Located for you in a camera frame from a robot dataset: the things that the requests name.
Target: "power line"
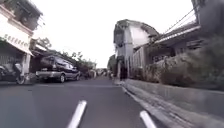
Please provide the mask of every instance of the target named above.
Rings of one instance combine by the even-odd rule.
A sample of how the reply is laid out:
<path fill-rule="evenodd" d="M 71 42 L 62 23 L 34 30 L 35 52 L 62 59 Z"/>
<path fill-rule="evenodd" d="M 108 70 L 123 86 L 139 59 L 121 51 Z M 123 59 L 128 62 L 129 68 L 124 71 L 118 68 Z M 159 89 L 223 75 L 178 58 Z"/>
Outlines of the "power line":
<path fill-rule="evenodd" d="M 173 27 L 175 27 L 178 23 L 180 23 L 184 18 L 186 18 L 192 11 L 194 11 L 194 8 L 191 9 L 190 12 L 188 12 L 186 15 L 184 15 L 184 17 L 182 17 L 180 20 L 178 20 L 174 25 L 172 25 L 169 29 L 167 29 L 164 33 L 167 33 L 168 31 L 170 31 Z"/>
<path fill-rule="evenodd" d="M 184 15 L 180 20 L 178 20 L 174 25 L 172 25 L 169 29 L 167 29 L 163 34 L 167 33 L 168 31 L 170 31 L 173 27 L 175 27 L 178 23 L 180 23 L 184 18 L 186 18 L 192 11 L 194 11 L 195 9 L 197 9 L 197 7 L 200 5 L 201 3 L 199 2 L 195 7 L 193 7 L 186 15 Z"/>

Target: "dashed white line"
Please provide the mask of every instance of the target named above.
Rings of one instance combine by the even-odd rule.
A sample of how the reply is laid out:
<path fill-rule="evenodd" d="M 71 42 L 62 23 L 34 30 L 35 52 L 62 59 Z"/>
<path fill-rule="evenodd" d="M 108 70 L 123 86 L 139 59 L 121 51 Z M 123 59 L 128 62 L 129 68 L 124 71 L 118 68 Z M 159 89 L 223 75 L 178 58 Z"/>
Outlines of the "dashed white line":
<path fill-rule="evenodd" d="M 86 105 L 87 105 L 87 102 L 84 100 L 79 102 L 79 104 L 75 110 L 75 113 L 74 113 L 67 128 L 78 128 L 78 126 L 81 122 L 82 116 L 84 114 Z"/>

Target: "rear window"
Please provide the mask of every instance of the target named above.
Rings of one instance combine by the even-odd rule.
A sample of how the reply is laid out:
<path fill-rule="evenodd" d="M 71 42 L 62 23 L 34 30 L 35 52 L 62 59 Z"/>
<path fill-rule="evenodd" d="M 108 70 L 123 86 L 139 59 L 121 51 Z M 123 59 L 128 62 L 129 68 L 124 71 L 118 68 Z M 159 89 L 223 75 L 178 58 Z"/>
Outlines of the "rear window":
<path fill-rule="evenodd" d="M 45 65 L 52 65 L 52 64 L 54 64 L 54 58 L 53 57 L 44 57 L 41 60 L 41 63 L 43 63 Z"/>

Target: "asphalt road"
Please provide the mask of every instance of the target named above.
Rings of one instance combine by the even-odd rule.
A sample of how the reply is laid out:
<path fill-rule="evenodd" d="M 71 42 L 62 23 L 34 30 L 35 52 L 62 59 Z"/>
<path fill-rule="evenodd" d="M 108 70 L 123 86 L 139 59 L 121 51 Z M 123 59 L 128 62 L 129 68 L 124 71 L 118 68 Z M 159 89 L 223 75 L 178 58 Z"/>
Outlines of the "asphalt road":
<path fill-rule="evenodd" d="M 80 100 L 87 101 L 80 128 L 145 128 L 139 117 L 144 109 L 105 77 L 0 86 L 0 128 L 66 128 Z"/>

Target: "car wheel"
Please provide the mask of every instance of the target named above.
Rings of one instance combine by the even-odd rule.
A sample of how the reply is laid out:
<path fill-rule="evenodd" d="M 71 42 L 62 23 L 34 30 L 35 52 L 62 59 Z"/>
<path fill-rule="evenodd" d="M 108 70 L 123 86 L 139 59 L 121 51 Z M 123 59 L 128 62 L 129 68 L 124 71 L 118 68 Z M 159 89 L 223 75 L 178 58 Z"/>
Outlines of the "car wheel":
<path fill-rule="evenodd" d="M 79 76 L 79 75 L 76 76 L 75 80 L 76 80 L 76 81 L 79 81 L 79 80 L 80 80 L 80 76 Z"/>
<path fill-rule="evenodd" d="M 60 82 L 61 83 L 64 83 L 65 82 L 65 75 L 64 74 L 61 74 L 61 76 L 60 76 Z"/>

